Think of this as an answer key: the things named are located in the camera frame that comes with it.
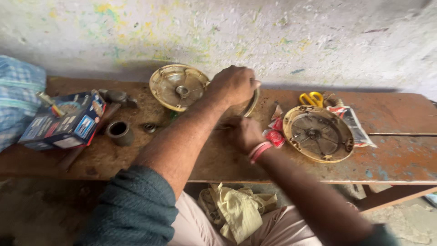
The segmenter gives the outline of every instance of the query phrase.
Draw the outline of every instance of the blue box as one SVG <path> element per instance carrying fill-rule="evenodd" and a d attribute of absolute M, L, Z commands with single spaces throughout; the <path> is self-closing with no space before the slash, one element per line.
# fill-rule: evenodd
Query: blue box
<path fill-rule="evenodd" d="M 36 151 L 90 145 L 96 126 L 106 108 L 106 103 L 98 91 L 52 99 L 66 115 L 57 118 L 52 112 L 52 107 L 43 104 L 18 143 Z"/>

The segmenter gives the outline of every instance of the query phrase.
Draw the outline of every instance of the scissors handle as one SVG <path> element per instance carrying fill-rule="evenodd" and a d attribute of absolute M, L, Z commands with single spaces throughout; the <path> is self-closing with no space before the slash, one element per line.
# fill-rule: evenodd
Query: scissors handle
<path fill-rule="evenodd" d="M 320 94 L 320 93 L 318 93 L 316 91 L 310 92 L 309 96 L 306 93 L 302 93 L 299 96 L 299 101 L 303 105 L 308 105 L 309 104 L 309 105 L 312 105 L 312 106 L 317 106 L 317 107 L 322 107 L 323 108 L 323 96 L 322 96 L 322 94 Z"/>

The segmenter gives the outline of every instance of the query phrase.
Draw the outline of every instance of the paint-stained wall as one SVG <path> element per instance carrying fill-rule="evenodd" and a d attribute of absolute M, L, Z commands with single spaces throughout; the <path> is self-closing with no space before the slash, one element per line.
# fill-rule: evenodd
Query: paint-stained wall
<path fill-rule="evenodd" d="M 230 64 L 269 85 L 397 88 L 437 100 L 432 0 L 6 0 L 0 53 L 49 74 L 148 81 Z"/>

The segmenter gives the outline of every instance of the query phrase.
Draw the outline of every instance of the hammer head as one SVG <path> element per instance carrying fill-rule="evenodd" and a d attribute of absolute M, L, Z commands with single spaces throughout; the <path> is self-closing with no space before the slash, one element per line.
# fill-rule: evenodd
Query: hammer head
<path fill-rule="evenodd" d="M 107 102 L 119 103 L 122 107 L 138 108 L 138 101 L 130 98 L 124 91 L 99 90 L 100 96 Z"/>

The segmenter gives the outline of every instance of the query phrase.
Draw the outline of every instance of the pink bracelet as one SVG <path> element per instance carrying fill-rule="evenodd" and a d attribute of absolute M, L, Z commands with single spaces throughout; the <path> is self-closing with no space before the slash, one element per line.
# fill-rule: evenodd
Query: pink bracelet
<path fill-rule="evenodd" d="M 266 141 L 253 148 L 253 150 L 249 154 L 250 163 L 255 164 L 261 153 L 263 153 L 266 149 L 270 147 L 273 147 L 273 145 L 271 144 L 271 142 Z"/>

